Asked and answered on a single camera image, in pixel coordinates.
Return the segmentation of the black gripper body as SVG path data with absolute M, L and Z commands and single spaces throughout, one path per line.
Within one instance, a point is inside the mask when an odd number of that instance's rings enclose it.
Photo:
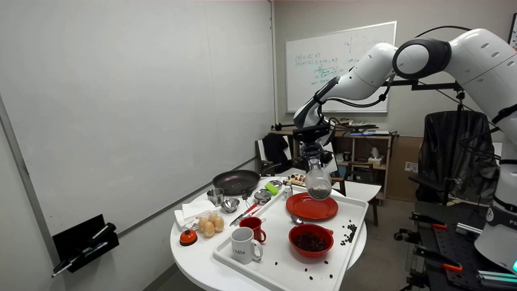
M 296 130 L 296 138 L 303 143 L 301 156 L 309 161 L 317 158 L 319 161 L 330 161 L 332 151 L 325 150 L 325 145 L 332 142 L 335 127 L 328 122 L 309 125 Z

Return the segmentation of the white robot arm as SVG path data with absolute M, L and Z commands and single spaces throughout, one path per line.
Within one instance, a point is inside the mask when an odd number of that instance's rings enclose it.
M 296 113 L 299 129 L 327 124 L 328 100 L 364 100 L 391 75 L 421 79 L 451 74 L 484 113 L 505 132 L 500 177 L 475 248 L 493 263 L 517 269 L 517 50 L 487 28 L 471 28 L 450 41 L 412 38 L 400 46 L 374 45 L 343 75 L 328 80 Z

